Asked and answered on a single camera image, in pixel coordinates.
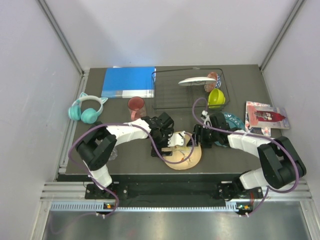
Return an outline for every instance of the cat ear headphones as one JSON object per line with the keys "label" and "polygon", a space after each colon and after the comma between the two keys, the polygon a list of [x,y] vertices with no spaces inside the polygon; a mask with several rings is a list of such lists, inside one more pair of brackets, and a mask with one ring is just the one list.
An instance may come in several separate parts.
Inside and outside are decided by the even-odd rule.
{"label": "cat ear headphones", "polygon": [[[93,108],[88,108],[81,113],[80,103],[86,100],[95,100],[100,103],[100,108],[98,111]],[[97,121],[98,117],[104,110],[104,103],[108,100],[107,97],[97,97],[93,95],[88,95],[84,92],[80,94],[80,97],[74,101],[71,107],[68,109],[68,116],[71,120],[79,121],[81,120],[85,124],[93,124]]]}

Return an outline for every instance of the wall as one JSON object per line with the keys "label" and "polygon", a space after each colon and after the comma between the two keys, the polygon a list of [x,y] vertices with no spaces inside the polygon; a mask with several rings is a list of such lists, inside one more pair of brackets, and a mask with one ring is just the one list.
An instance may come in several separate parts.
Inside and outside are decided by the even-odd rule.
{"label": "wall", "polygon": [[307,168],[307,182],[320,212],[320,1],[307,0],[264,75],[275,106],[285,107],[284,130]]}
{"label": "wall", "polygon": [[0,238],[28,239],[80,76],[35,0],[0,1]]}
{"label": "wall", "polygon": [[261,64],[295,0],[46,0],[84,69]]}

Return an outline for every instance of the green bowl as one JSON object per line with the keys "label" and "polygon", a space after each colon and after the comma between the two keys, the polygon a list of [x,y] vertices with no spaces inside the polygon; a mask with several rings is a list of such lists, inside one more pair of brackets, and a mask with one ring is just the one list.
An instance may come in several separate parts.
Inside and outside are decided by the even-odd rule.
{"label": "green bowl", "polygon": [[208,106],[210,109],[220,108],[221,105],[225,104],[225,102],[226,102],[225,95],[220,89],[215,88],[210,92],[208,97]]}

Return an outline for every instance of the white plate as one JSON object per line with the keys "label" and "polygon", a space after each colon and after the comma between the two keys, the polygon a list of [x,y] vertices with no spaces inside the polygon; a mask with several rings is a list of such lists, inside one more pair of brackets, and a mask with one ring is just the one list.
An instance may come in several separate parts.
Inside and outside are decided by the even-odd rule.
{"label": "white plate", "polygon": [[212,84],[217,80],[206,77],[206,76],[199,76],[199,77],[191,77],[185,80],[178,82],[180,86],[195,86],[195,85],[205,85],[205,84]]}

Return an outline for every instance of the mug handle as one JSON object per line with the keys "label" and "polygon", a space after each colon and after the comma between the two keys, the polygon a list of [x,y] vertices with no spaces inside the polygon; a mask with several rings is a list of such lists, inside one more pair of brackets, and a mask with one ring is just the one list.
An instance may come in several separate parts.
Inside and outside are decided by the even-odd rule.
{"label": "mug handle", "polygon": [[131,112],[131,120],[134,121],[136,117],[137,111],[132,111]]}

